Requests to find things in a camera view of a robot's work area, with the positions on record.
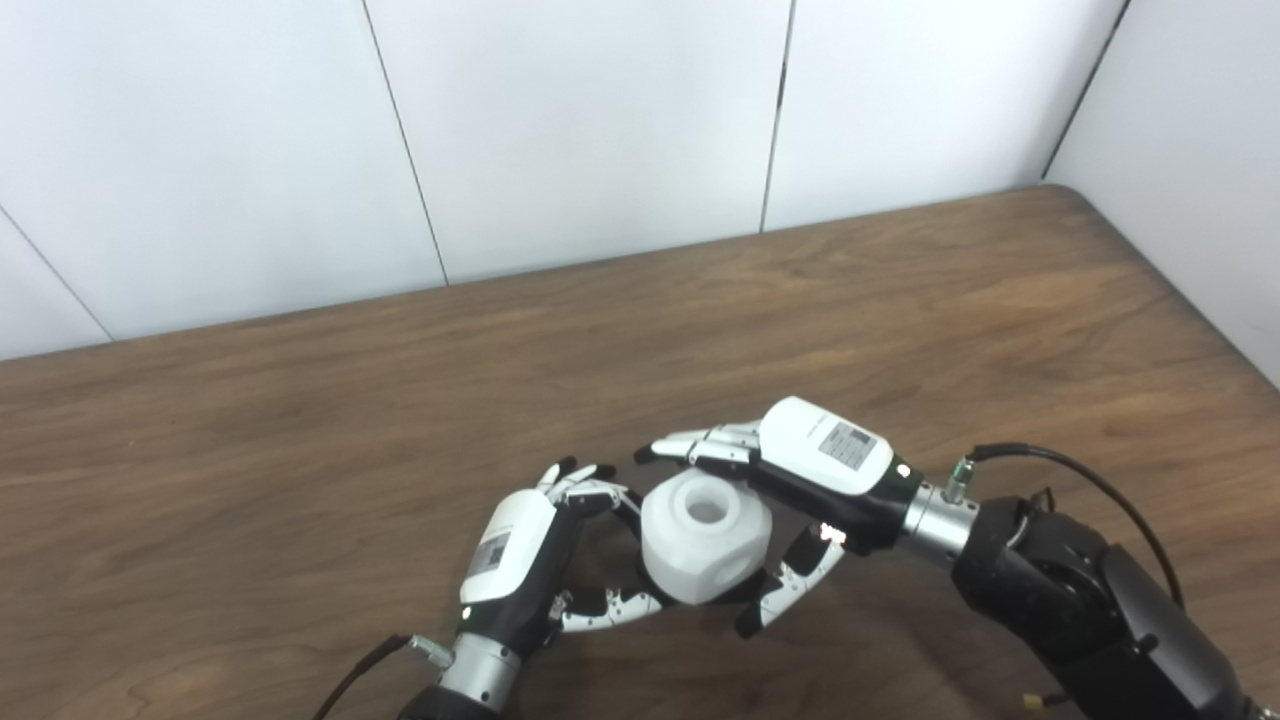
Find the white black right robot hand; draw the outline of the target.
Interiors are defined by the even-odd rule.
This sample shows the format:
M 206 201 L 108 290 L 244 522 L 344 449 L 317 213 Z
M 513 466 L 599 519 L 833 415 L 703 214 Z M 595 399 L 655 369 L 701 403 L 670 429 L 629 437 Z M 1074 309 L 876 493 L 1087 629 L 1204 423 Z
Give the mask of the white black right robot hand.
M 792 607 L 845 555 L 895 547 L 923 484 L 886 438 L 796 396 L 773 404 L 755 421 L 660 437 L 641 446 L 634 460 L 671 460 L 742 480 L 809 519 L 736 619 L 744 639 Z

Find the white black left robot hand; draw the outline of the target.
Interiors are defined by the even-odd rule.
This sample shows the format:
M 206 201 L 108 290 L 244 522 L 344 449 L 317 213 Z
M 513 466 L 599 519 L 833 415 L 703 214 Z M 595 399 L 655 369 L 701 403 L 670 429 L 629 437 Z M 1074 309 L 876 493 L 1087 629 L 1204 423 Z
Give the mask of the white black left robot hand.
M 529 660 L 564 633 L 635 623 L 675 605 L 648 578 L 622 587 L 566 580 L 589 519 L 611 514 L 641 536 L 643 497 L 614 475 L 612 465 L 563 457 L 495 506 L 460 587 L 458 634 Z

